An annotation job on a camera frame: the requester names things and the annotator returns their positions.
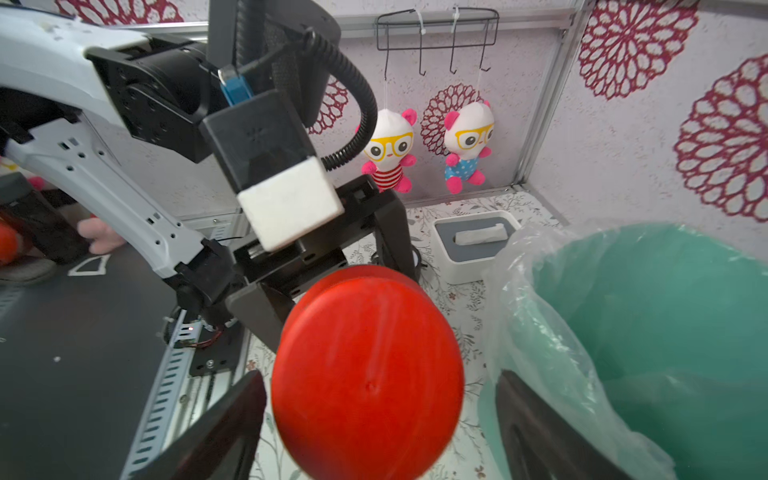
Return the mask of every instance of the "black table surface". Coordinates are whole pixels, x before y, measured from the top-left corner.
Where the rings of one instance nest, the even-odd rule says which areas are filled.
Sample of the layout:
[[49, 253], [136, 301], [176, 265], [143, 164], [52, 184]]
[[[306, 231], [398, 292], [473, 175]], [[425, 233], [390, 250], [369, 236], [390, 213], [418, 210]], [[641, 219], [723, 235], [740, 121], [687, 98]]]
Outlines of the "black table surface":
[[3, 480], [120, 475], [165, 350], [157, 333], [174, 292], [129, 246], [106, 268], [68, 276], [59, 267], [0, 318]]

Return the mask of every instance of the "red flower pattern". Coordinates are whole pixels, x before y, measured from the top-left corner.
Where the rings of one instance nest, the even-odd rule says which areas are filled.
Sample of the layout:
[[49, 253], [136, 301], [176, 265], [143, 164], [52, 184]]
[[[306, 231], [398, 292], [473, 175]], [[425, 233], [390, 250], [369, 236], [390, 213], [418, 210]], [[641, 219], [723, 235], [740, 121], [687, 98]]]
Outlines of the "red flower pattern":
[[768, 54], [715, 81], [674, 148], [685, 187], [703, 204], [768, 221]]
[[471, 85], [464, 84], [451, 85], [432, 97], [422, 114], [422, 141], [427, 150], [435, 155], [451, 153], [444, 145], [445, 115], [474, 101], [483, 101], [480, 93]]
[[310, 128], [310, 135], [319, 135], [332, 128], [336, 121], [342, 117], [344, 107], [348, 103], [349, 91], [338, 80], [332, 79], [328, 83], [326, 95], [320, 105], [320, 116]]
[[627, 97], [667, 70], [698, 23], [697, 0], [600, 0], [581, 39], [579, 74], [595, 97]]
[[183, 22], [179, 8], [168, 0], [55, 0], [65, 15], [96, 25]]

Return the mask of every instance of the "blue connector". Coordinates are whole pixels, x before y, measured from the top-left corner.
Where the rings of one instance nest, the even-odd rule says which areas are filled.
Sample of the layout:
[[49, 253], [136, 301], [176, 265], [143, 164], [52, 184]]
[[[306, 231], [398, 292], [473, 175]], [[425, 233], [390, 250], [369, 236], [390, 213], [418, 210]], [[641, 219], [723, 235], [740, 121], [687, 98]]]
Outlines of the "blue connector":
[[230, 106], [253, 97], [250, 85], [248, 85], [248, 82], [243, 77], [228, 78], [225, 83], [221, 84], [221, 91], [224, 93], [224, 97], [227, 98]]

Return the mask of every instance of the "wall hook rack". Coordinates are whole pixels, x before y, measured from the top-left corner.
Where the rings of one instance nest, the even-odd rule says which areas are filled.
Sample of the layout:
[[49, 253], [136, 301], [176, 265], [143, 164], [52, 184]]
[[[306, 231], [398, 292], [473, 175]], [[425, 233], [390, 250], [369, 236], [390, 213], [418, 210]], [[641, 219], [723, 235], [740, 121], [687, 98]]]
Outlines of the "wall hook rack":
[[[398, 12], [385, 13], [376, 17], [373, 22], [373, 29], [376, 33], [376, 49], [386, 51], [386, 63], [384, 64], [384, 76], [386, 78], [387, 66], [389, 63], [389, 52], [397, 50], [419, 50], [419, 74], [424, 76], [426, 71], [422, 70], [422, 52], [424, 50], [439, 50], [451, 48], [451, 64], [449, 70], [455, 74], [457, 70], [453, 68], [453, 52], [457, 48], [482, 47], [480, 54], [480, 69], [488, 71], [490, 68], [483, 68], [482, 62], [485, 57], [485, 47], [495, 45], [498, 37], [498, 11], [493, 8], [476, 7], [454, 7], [453, 11], [446, 12], [417, 12], [415, 8], [400, 10]], [[419, 36], [418, 45], [391, 46], [389, 42], [390, 32], [397, 31], [398, 34], [411, 34]], [[456, 32], [461, 33], [471, 31], [483, 31], [485, 34], [483, 40], [467, 41], [456, 43]], [[451, 43], [445, 45], [424, 46], [424, 35], [427, 33], [450, 33]]]

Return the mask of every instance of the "red striped shirt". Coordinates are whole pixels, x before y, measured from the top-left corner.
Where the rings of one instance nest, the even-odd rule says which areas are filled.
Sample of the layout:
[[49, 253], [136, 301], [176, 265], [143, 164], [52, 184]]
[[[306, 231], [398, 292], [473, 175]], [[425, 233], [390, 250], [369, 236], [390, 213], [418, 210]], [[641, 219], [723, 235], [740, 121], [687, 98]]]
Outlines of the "red striped shirt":
[[376, 182], [376, 185], [379, 186], [382, 190], [387, 190], [389, 188], [394, 187], [397, 185], [398, 182], [400, 182], [400, 179], [402, 178], [402, 166], [398, 165], [397, 167], [386, 171], [386, 172], [380, 172], [375, 171], [373, 172], [373, 181]]

